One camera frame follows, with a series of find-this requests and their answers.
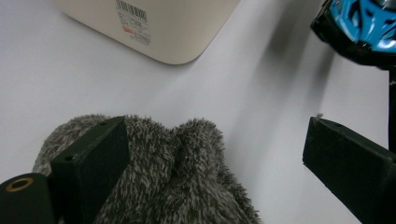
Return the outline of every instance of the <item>barcode label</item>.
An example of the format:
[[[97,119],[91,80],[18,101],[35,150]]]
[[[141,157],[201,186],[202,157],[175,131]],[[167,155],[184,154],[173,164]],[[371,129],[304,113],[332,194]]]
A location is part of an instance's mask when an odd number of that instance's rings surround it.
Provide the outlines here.
[[[121,9],[122,11],[128,12],[132,14],[133,16],[136,16],[143,21],[148,21],[147,16],[146,16],[146,11],[142,10],[138,7],[134,7],[129,5],[128,3],[121,1],[121,0],[116,0],[117,2],[117,7]]]

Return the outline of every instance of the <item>fuzzy gray fabric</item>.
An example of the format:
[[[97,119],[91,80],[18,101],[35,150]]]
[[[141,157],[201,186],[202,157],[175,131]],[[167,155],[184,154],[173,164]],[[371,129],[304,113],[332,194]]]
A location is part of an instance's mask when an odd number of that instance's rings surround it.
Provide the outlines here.
[[[92,126],[110,117],[71,119],[47,138],[33,172],[49,175],[50,161]],[[125,117],[130,164],[94,223],[261,223],[246,190],[224,164],[215,124],[194,119],[174,129]]]

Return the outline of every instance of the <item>beige box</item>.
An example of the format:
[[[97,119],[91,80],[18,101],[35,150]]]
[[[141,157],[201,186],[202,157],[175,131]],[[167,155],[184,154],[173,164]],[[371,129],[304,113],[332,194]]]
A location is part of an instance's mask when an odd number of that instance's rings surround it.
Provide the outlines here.
[[[197,58],[239,0],[54,0],[68,16],[163,63]]]

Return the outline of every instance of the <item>screw hole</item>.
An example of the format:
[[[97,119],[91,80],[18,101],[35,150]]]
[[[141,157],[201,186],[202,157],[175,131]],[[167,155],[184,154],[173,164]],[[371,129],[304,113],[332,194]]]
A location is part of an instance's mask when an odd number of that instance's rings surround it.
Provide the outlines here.
[[[6,190],[8,192],[20,191],[22,189],[26,189],[27,187],[31,186],[33,184],[33,181],[34,180],[32,177],[21,178],[7,185]]]
[[[66,161],[73,161],[74,160],[74,156],[67,156],[64,158]]]

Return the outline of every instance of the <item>white table surface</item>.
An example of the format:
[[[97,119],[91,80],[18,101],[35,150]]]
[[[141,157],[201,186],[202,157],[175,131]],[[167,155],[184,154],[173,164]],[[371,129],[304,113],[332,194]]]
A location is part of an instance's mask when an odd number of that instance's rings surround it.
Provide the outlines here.
[[[338,56],[309,29],[319,0],[241,0],[205,52],[156,62],[50,0],[0,2],[0,182],[31,171],[45,138],[86,114],[172,128],[205,118],[267,224],[359,221],[303,166],[311,116],[388,147],[388,73]]]

